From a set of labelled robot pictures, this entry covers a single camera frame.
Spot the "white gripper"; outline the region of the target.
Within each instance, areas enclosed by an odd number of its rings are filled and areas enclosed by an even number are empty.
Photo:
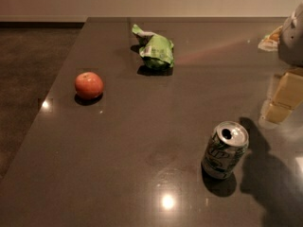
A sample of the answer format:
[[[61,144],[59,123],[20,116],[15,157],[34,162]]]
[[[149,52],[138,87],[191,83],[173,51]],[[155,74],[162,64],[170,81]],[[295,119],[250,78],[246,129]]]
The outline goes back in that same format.
[[[303,102],[303,3],[297,6],[283,26],[277,27],[259,42],[258,49],[278,51],[282,61],[299,66],[286,71],[281,77],[274,77],[262,106],[262,119],[280,124]]]

